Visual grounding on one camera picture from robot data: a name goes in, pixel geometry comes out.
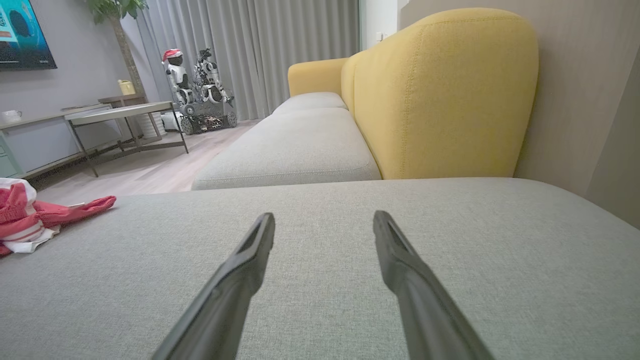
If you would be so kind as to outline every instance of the sofa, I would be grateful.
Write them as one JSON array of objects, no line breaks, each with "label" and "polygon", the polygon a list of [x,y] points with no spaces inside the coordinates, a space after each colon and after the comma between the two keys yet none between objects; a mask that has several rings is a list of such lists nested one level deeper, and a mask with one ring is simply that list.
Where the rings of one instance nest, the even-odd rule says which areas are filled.
[{"label": "sofa", "polygon": [[33,254],[0,259],[0,357],[149,358],[272,212],[273,249],[238,358],[406,358],[374,243],[379,209],[497,359],[640,354],[640,230],[548,184],[457,178],[119,198]]},{"label": "sofa", "polygon": [[192,189],[511,177],[537,78],[525,19],[486,8],[434,14],[350,58],[293,65],[291,98]]}]

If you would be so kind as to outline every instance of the white mug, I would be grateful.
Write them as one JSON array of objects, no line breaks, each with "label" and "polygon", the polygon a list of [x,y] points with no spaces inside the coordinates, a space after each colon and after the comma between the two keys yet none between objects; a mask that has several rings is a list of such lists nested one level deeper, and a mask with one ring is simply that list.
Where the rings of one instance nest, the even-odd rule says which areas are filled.
[{"label": "white mug", "polygon": [[22,111],[9,110],[2,113],[2,120],[5,122],[17,122],[22,119]]}]

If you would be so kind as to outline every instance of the red hat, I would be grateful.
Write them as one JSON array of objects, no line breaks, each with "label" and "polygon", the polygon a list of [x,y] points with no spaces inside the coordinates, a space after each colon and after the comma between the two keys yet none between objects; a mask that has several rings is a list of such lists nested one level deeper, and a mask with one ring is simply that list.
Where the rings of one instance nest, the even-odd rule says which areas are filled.
[{"label": "red hat", "polygon": [[164,52],[164,56],[162,61],[165,62],[167,59],[179,58],[182,56],[182,51],[180,49],[171,49]]}]

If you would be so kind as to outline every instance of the white robot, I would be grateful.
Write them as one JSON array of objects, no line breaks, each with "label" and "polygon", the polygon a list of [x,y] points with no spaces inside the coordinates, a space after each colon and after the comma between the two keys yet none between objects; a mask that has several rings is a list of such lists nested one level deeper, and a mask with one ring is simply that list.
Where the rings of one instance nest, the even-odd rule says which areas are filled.
[{"label": "white robot", "polygon": [[220,81],[218,74],[218,65],[209,61],[211,57],[211,49],[200,50],[198,64],[193,67],[194,75],[199,81],[196,81],[200,87],[200,93],[203,101],[210,101],[213,104],[226,102],[233,107],[234,97],[229,95]]},{"label": "white robot", "polygon": [[193,104],[196,101],[187,70],[182,66],[183,62],[180,49],[170,49],[164,52],[162,64],[165,66],[174,100],[180,106]]}]

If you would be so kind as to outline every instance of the gray curtain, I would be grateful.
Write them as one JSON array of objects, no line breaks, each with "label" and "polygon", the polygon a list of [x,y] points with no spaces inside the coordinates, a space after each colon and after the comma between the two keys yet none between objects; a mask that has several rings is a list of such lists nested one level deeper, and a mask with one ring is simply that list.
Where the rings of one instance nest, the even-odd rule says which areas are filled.
[{"label": "gray curtain", "polygon": [[289,97],[289,66],[358,51],[358,0],[148,0],[138,17],[163,100],[165,50],[184,53],[189,74],[198,52],[212,48],[239,119],[262,119]]}]

